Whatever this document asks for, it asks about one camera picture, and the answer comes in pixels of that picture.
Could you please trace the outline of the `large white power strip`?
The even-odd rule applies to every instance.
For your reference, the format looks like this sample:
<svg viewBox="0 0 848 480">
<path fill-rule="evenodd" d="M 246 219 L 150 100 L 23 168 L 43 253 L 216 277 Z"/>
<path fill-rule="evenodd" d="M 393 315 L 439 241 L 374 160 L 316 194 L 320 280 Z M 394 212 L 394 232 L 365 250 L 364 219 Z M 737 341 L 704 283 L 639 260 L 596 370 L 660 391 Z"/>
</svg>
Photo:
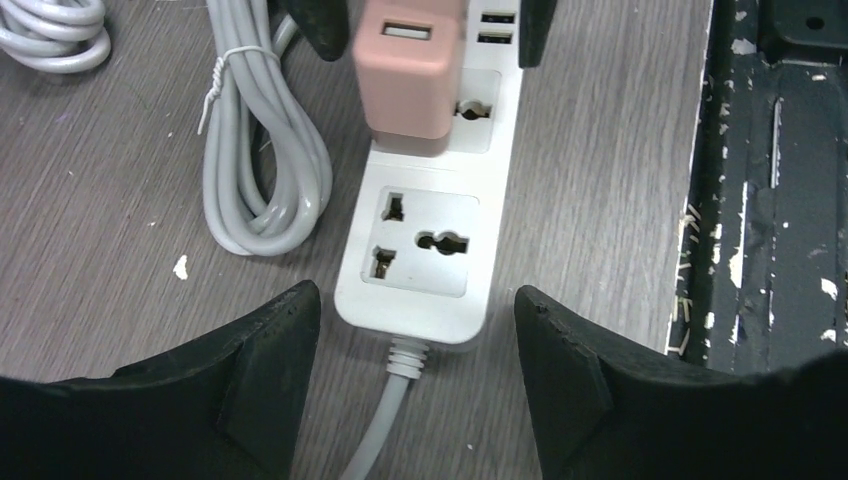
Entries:
<svg viewBox="0 0 848 480">
<path fill-rule="evenodd" d="M 523 73 L 516 1 L 474 1 L 445 152 L 373 146 L 334 304 L 348 324 L 462 345 L 486 318 Z"/>
</svg>

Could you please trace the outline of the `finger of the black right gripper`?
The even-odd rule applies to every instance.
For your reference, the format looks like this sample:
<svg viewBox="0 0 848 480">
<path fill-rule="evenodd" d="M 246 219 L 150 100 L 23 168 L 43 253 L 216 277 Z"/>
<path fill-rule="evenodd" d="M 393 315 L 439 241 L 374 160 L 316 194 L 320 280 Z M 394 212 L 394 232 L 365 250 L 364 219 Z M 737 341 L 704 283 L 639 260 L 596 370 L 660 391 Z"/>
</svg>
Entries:
<svg viewBox="0 0 848 480">
<path fill-rule="evenodd" d="M 279 5 L 322 60 L 334 62 L 344 55 L 350 39 L 345 0 L 281 0 Z"/>
<path fill-rule="evenodd" d="M 520 1 L 518 66 L 521 69 L 540 65 L 557 5 L 557 0 Z"/>
</svg>

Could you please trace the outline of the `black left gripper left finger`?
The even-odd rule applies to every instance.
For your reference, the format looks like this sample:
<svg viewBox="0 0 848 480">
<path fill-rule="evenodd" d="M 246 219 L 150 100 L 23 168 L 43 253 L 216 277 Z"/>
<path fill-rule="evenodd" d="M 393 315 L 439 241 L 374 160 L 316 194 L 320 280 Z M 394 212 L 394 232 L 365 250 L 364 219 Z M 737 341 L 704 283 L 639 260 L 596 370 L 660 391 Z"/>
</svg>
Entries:
<svg viewBox="0 0 848 480">
<path fill-rule="evenodd" d="M 107 378 L 1 381 L 5 479 L 285 479 L 320 332 L 309 280 Z"/>
</svg>

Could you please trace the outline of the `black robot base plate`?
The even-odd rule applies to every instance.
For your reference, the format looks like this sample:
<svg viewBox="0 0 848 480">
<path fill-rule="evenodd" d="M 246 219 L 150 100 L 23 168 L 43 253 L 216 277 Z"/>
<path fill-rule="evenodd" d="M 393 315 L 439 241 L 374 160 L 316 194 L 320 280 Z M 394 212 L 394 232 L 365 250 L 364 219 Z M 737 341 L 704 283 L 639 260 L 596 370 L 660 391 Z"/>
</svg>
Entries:
<svg viewBox="0 0 848 480">
<path fill-rule="evenodd" d="M 717 1 L 668 356 L 746 375 L 847 346 L 847 5 Z"/>
</svg>

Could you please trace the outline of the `pink plug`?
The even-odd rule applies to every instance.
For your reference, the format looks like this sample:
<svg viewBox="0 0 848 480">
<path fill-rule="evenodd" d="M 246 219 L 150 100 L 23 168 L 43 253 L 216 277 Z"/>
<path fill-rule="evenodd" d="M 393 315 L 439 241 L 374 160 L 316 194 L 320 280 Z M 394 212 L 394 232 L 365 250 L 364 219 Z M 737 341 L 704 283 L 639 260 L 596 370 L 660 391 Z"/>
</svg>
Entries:
<svg viewBox="0 0 848 480">
<path fill-rule="evenodd" d="M 367 1 L 352 55 L 366 123 L 383 151 L 447 148 L 466 48 L 468 3 Z"/>
</svg>

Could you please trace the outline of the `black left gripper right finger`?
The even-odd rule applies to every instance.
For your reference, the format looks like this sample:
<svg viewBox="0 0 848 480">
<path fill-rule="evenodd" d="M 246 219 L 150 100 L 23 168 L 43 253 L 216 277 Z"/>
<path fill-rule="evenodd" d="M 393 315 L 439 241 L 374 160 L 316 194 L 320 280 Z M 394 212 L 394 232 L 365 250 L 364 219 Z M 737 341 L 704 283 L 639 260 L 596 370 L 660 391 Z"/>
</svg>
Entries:
<svg viewBox="0 0 848 480">
<path fill-rule="evenodd" d="M 516 291 L 519 358 L 547 479 L 843 479 L 847 355 L 735 376 L 667 357 Z"/>
</svg>

